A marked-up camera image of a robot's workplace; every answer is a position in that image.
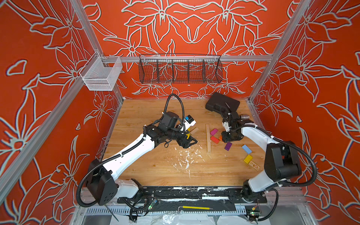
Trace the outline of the purple building block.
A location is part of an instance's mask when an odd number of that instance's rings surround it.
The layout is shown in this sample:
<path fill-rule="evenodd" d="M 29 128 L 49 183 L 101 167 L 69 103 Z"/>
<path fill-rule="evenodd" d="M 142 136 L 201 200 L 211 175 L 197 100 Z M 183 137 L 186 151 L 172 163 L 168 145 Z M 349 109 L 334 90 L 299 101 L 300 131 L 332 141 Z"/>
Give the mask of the purple building block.
<path fill-rule="evenodd" d="M 224 147 L 224 149 L 225 149 L 226 151 L 230 151 L 231 146 L 232 146 L 232 143 L 231 143 L 231 142 L 227 142 L 226 145 L 225 145 L 225 147 Z"/>

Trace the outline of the red building block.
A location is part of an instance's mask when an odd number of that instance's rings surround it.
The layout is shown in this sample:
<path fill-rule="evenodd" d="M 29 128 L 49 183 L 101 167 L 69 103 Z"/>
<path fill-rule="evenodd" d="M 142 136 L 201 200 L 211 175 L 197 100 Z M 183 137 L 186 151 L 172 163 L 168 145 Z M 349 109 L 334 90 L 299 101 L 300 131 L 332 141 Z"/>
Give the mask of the red building block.
<path fill-rule="evenodd" d="M 214 136 L 211 137 L 211 140 L 212 140 L 214 143 L 216 143 L 216 144 L 219 143 L 219 140 L 218 140 L 216 137 L 214 137 Z"/>

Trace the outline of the magenta block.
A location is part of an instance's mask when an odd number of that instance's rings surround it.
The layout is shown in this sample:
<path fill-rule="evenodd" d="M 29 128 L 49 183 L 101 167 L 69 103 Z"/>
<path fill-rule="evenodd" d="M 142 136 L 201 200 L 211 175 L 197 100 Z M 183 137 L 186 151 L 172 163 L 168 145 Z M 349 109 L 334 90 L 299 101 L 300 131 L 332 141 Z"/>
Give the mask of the magenta block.
<path fill-rule="evenodd" d="M 218 129 L 214 128 L 211 132 L 210 132 L 210 135 L 211 136 L 214 136 L 215 134 L 218 133 Z"/>

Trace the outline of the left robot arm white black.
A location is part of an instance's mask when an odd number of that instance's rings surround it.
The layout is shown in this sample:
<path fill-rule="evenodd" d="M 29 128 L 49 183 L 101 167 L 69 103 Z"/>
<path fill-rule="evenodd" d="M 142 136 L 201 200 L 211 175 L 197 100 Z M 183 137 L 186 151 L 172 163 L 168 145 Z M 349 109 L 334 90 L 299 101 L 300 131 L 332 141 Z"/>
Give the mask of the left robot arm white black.
<path fill-rule="evenodd" d="M 187 149 L 197 140 L 189 134 L 189 128 L 196 124 L 191 115 L 185 115 L 184 106 L 181 116 L 167 110 L 170 100 L 166 100 L 162 116 L 142 128 L 141 135 L 117 154 L 99 161 L 93 160 L 86 175 L 76 190 L 79 206 L 88 208 L 109 203 L 113 198 L 133 198 L 140 191 L 140 184 L 132 180 L 118 181 L 120 175 L 146 153 L 163 144 L 168 147 L 171 141 Z"/>

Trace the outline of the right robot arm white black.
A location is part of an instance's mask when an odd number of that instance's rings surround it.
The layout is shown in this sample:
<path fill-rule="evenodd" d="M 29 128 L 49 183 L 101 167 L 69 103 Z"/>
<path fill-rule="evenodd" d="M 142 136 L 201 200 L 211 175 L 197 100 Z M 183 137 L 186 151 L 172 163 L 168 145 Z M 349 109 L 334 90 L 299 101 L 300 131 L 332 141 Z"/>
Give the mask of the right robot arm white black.
<path fill-rule="evenodd" d="M 315 162 L 293 142 L 276 138 L 252 120 L 242 119 L 236 112 L 232 112 L 228 105 L 220 107 L 219 113 L 225 129 L 221 134 L 223 142 L 240 141 L 247 137 L 265 152 L 263 170 L 243 183 L 241 196 L 246 202 L 256 200 L 258 196 L 274 187 L 306 187 L 316 181 L 318 170 Z M 299 155 L 303 155 L 309 162 L 311 177 L 301 183 L 290 182 L 289 179 L 302 174 Z"/>

